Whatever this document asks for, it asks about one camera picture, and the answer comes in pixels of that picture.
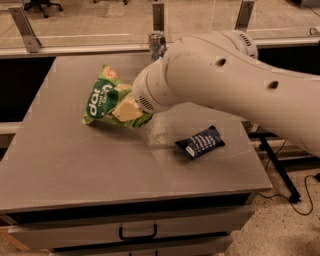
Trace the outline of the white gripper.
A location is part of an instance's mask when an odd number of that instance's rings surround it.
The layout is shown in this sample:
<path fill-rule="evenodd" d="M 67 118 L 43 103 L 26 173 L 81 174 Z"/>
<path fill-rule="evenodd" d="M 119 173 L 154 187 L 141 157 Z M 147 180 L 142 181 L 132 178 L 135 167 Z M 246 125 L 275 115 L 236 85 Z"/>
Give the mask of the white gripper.
<path fill-rule="evenodd" d="M 132 96 L 125 97 L 112 112 L 121 122 L 140 118 L 143 115 L 140 107 L 154 114 L 169 110 L 174 103 L 174 94 L 160 64 L 151 64 L 140 72 L 133 82 Z"/>

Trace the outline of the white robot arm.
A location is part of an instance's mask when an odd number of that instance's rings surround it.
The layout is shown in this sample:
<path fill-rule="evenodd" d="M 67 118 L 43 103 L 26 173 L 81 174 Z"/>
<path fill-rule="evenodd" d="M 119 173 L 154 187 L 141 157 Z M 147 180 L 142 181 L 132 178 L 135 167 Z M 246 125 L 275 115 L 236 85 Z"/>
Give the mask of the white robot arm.
<path fill-rule="evenodd" d="M 241 31 L 182 37 L 134 80 L 121 121 L 191 102 L 233 114 L 320 156 L 320 77 L 265 64 Z"/>

